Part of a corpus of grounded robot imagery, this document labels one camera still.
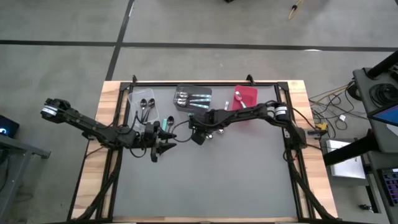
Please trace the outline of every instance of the concrete floor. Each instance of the concrete floor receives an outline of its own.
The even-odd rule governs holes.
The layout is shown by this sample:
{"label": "concrete floor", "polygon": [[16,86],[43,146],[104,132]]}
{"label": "concrete floor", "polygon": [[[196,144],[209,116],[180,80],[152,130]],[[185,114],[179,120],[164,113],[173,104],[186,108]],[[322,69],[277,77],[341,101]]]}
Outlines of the concrete floor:
{"label": "concrete floor", "polygon": [[[136,0],[125,42],[397,47],[393,0],[307,0],[292,21],[293,0]],[[0,39],[116,41],[127,0],[3,0]],[[34,159],[12,218],[32,223],[67,217],[87,141],[68,125],[39,115],[46,98],[63,98],[94,116],[112,47],[0,45],[0,113],[21,123],[21,141],[52,151]],[[122,48],[113,80],[305,80],[308,95],[347,84],[352,71],[372,67],[390,52]],[[357,111],[360,102],[352,100]],[[349,108],[343,99],[342,107]],[[364,136],[369,123],[348,116],[337,136]],[[385,213],[359,210],[364,187],[332,186],[339,217],[387,223]]]}

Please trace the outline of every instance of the black floor stripe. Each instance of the black floor stripe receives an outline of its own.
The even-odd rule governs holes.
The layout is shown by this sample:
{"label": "black floor stripe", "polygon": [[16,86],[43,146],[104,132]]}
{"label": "black floor stripe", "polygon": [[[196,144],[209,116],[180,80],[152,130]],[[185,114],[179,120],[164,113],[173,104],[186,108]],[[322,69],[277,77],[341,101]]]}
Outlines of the black floor stripe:
{"label": "black floor stripe", "polygon": [[43,45],[43,46],[87,46],[87,47],[113,47],[116,42],[90,42],[90,41],[47,41],[47,40],[0,40],[0,44],[7,45]]}
{"label": "black floor stripe", "polygon": [[116,68],[116,62],[118,61],[120,48],[122,46],[123,38],[126,33],[127,24],[129,23],[133,3],[134,3],[134,0],[129,0],[129,3],[127,4],[127,9],[126,9],[126,12],[123,17],[123,22],[122,22],[122,26],[120,28],[118,41],[116,42],[116,46],[113,50],[112,59],[111,59],[111,62],[109,63],[108,72],[106,72],[105,81],[112,80],[114,69]]}
{"label": "black floor stripe", "polygon": [[395,52],[398,47],[329,47],[304,45],[252,45],[252,44],[180,44],[124,42],[122,47],[170,49],[242,49],[242,50],[321,50],[337,52]]}

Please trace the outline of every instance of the wooden table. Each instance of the wooden table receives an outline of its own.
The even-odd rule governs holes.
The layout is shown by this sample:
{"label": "wooden table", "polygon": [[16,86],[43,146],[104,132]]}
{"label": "wooden table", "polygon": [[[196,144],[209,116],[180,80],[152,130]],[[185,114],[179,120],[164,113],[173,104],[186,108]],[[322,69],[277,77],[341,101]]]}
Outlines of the wooden table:
{"label": "wooden table", "polygon": [[[160,81],[141,81],[138,83],[155,83]],[[228,80],[228,81],[164,81],[165,83],[192,83],[195,82],[233,82],[233,83],[247,83],[248,81],[241,80]],[[273,81],[256,81],[256,83],[267,83]],[[302,80],[282,80],[278,82],[287,82],[289,84],[290,99],[292,106],[298,109],[307,119],[313,123],[312,112],[310,104],[308,102],[307,91],[305,89],[304,81]],[[109,124],[112,122],[116,107],[116,102],[119,93],[121,81],[109,81],[104,82],[103,89],[101,92],[101,98],[99,99],[99,105],[95,120]],[[123,98],[123,104],[120,115],[120,122],[124,118],[124,108],[126,106],[127,97]],[[295,121],[297,126],[303,129],[311,129],[310,125],[295,112]],[[307,143],[319,146],[319,143],[315,139],[307,139]],[[90,141],[86,153],[90,153],[95,149],[99,148],[100,144],[96,141]],[[318,149],[307,147],[302,150],[303,159],[305,164],[305,170],[307,172],[308,183],[311,191],[314,193],[319,202],[326,208],[326,210],[337,217],[337,211],[333,195],[330,189],[328,175],[326,173],[325,164],[323,162],[322,152]],[[76,199],[74,204],[71,206],[72,218],[80,216],[87,208],[87,206],[95,198],[101,187],[103,178],[105,160],[106,160],[107,149],[102,149],[88,157],[84,164],[81,172],[80,182],[77,186]],[[104,201],[103,217],[108,214],[109,198],[111,189],[108,190]],[[304,193],[299,189],[300,201],[303,208],[304,217],[308,217],[308,210]],[[296,222],[297,217],[278,217],[278,218],[202,218],[202,217],[113,217],[114,222]]]}

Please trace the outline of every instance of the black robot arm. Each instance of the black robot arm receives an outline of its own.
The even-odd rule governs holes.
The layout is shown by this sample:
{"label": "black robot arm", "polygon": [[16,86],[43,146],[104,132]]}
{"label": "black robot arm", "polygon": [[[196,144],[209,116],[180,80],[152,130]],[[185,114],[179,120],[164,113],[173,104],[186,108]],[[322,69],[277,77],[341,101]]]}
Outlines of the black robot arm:
{"label": "black robot arm", "polygon": [[257,106],[234,111],[211,110],[203,115],[195,114],[191,116],[189,128],[195,130],[192,140],[202,145],[207,134],[223,129],[231,123],[263,119],[273,126],[285,128],[290,135],[290,148],[299,150],[306,146],[305,132],[292,122],[291,111],[286,104],[276,101],[259,103]]}
{"label": "black robot arm", "polygon": [[128,126],[105,126],[91,119],[70,106],[70,103],[60,99],[47,99],[44,108],[40,112],[42,118],[54,123],[68,123],[83,131],[86,138],[94,136],[98,142],[108,149],[125,147],[127,149],[143,149],[150,147],[150,157],[157,162],[157,154],[162,154],[174,147],[175,143],[164,143],[158,141],[175,138],[176,135],[166,133],[160,128],[158,121],[153,124],[147,123],[145,131],[138,133]]}

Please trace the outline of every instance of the small yellow object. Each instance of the small yellow object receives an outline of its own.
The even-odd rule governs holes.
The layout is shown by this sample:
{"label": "small yellow object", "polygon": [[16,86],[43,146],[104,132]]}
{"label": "small yellow object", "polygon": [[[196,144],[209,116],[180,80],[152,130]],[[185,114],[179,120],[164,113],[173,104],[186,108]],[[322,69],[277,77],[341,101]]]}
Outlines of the small yellow object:
{"label": "small yellow object", "polygon": [[321,131],[326,131],[327,127],[328,127],[328,123],[323,122],[320,124],[316,124],[315,127],[319,128]]}

